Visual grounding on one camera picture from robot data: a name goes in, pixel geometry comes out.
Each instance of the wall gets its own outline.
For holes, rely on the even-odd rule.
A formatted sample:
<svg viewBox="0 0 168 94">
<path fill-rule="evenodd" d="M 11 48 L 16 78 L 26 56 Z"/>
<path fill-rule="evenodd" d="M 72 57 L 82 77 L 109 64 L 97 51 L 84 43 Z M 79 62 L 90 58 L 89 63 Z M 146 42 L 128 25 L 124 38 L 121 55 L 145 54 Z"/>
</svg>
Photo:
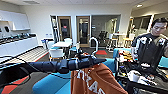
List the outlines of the wall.
<svg viewBox="0 0 168 94">
<path fill-rule="evenodd" d="M 71 16 L 73 43 L 77 41 L 76 16 L 120 15 L 120 33 L 126 33 L 131 14 L 131 6 L 126 5 L 58 5 L 58 6 L 21 6 L 28 16 L 31 32 L 37 34 L 38 43 L 45 34 L 52 33 L 50 15 Z"/>
<path fill-rule="evenodd" d="M 154 6 L 135 10 L 135 11 L 132 11 L 131 16 L 132 17 L 140 17 L 140 16 L 146 16 L 146 15 L 166 13 L 166 12 L 168 12 L 167 5 L 168 5 L 168 1 L 154 5 Z"/>
<path fill-rule="evenodd" d="M 6 32 L 4 26 L 7 26 L 9 28 L 9 32 Z M 9 23 L 7 21 L 0 21 L 0 28 L 1 31 L 0 32 L 0 39 L 3 37 L 11 37 L 11 36 L 16 36 L 17 34 L 21 34 L 21 33 L 29 33 L 30 31 L 11 31 L 10 27 L 9 27 Z"/>
<path fill-rule="evenodd" d="M 2 2 L 2 1 L 0 1 L 0 10 L 9 11 L 9 12 L 24 13 L 24 12 L 21 12 L 20 6 L 6 3 L 6 2 Z M 7 21 L 0 21 L 0 28 L 2 31 L 2 32 L 0 32 L 0 38 L 2 38 L 2 35 L 4 35 L 4 37 L 10 37 L 11 35 L 15 36 L 17 34 L 30 32 L 30 31 L 11 31 L 11 30 L 9 30 L 9 32 L 6 32 L 6 30 L 4 29 L 4 26 L 9 27 L 8 22 Z"/>
<path fill-rule="evenodd" d="M 167 5 L 168 5 L 168 1 L 154 5 L 154 6 L 150 6 L 147 8 L 132 11 L 131 16 L 140 17 L 140 16 L 146 16 L 146 15 L 154 15 L 153 19 L 156 19 L 159 17 L 168 17 Z M 168 36 L 168 30 L 165 31 L 164 35 Z"/>
<path fill-rule="evenodd" d="M 6 3 L 1 0 L 0 0 L 0 10 L 21 13 L 20 6 Z"/>
</svg>

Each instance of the chair back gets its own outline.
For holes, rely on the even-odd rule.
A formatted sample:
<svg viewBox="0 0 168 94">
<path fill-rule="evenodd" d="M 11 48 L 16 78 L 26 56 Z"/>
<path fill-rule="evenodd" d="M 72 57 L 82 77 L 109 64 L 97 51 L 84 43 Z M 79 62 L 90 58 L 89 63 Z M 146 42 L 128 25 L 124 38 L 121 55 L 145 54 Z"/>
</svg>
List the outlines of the chair back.
<svg viewBox="0 0 168 94">
<path fill-rule="evenodd" d="M 80 48 L 80 43 L 76 43 L 76 49 Z"/>
<path fill-rule="evenodd" d="M 58 58 L 64 56 L 63 49 L 50 49 L 49 53 L 52 58 Z"/>
<path fill-rule="evenodd" d="M 135 37 L 135 34 L 129 34 L 129 39 L 133 40 Z"/>
<path fill-rule="evenodd" d="M 113 38 L 113 34 L 109 34 L 109 39 L 112 39 Z"/>
<path fill-rule="evenodd" d="M 48 49 L 52 48 L 53 47 L 52 45 L 54 45 L 54 41 L 48 41 L 47 44 Z"/>
<path fill-rule="evenodd" d="M 71 38 L 65 38 L 64 41 L 72 43 L 72 39 Z"/>
</svg>

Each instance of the chair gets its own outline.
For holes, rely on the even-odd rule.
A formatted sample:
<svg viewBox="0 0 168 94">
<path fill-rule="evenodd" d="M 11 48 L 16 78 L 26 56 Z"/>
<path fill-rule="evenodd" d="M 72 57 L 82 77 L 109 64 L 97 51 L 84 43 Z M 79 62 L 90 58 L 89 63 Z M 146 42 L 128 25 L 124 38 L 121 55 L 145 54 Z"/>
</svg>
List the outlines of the chair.
<svg viewBox="0 0 168 94">
<path fill-rule="evenodd" d="M 69 49 L 69 57 L 71 55 L 71 51 L 78 53 L 78 49 L 80 48 L 80 43 L 76 43 L 75 46 Z"/>
<path fill-rule="evenodd" d="M 64 41 L 65 41 L 65 42 L 71 42 L 71 43 L 72 43 L 72 39 L 71 39 L 71 38 L 65 38 Z"/>
<path fill-rule="evenodd" d="M 64 59 L 65 53 L 63 53 L 63 49 L 49 49 L 49 53 L 50 53 L 50 61 L 52 59 L 61 57 Z"/>
<path fill-rule="evenodd" d="M 54 45 L 54 41 L 48 41 L 47 48 L 48 49 L 59 49 L 60 48 L 60 47 L 53 47 L 52 45 Z"/>
<path fill-rule="evenodd" d="M 99 34 L 98 41 L 100 42 L 100 41 L 103 40 L 103 42 L 105 43 L 105 41 L 106 41 L 106 37 L 107 37 L 107 33 L 108 33 L 108 32 L 101 31 L 100 34 Z"/>
<path fill-rule="evenodd" d="M 124 38 L 124 47 L 131 47 L 135 34 L 129 34 L 129 38 Z"/>
<path fill-rule="evenodd" d="M 114 34 L 109 34 L 109 41 L 106 46 L 106 49 L 108 49 L 109 52 L 113 52 L 111 51 L 111 49 L 114 49 L 117 46 L 118 39 L 113 38 L 113 35 Z"/>
</svg>

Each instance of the door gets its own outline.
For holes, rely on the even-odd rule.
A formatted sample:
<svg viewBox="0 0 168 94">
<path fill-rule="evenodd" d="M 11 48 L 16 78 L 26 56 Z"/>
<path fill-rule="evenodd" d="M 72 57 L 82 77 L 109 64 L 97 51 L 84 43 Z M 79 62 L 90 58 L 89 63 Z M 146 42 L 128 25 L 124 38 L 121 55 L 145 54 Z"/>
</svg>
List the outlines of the door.
<svg viewBox="0 0 168 94">
<path fill-rule="evenodd" d="M 89 47 L 90 16 L 77 16 L 77 42 L 80 47 Z"/>
<path fill-rule="evenodd" d="M 58 16 L 59 37 L 63 41 L 65 38 L 72 38 L 71 32 L 71 17 Z"/>
</svg>

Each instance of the ceiling light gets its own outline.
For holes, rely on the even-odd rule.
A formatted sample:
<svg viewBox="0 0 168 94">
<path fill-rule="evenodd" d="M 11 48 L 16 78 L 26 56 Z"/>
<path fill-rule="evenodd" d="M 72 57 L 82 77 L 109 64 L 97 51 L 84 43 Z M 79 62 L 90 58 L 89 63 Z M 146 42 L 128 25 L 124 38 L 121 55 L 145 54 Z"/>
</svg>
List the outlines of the ceiling light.
<svg viewBox="0 0 168 94">
<path fill-rule="evenodd" d="M 38 3 L 38 2 L 29 1 L 29 0 L 25 0 L 25 1 L 23 1 L 23 2 L 28 3 L 28 4 L 40 4 L 40 3 Z"/>
<path fill-rule="evenodd" d="M 142 7 L 142 6 L 143 6 L 142 4 L 137 5 L 138 8 L 139 8 L 139 7 Z"/>
</svg>

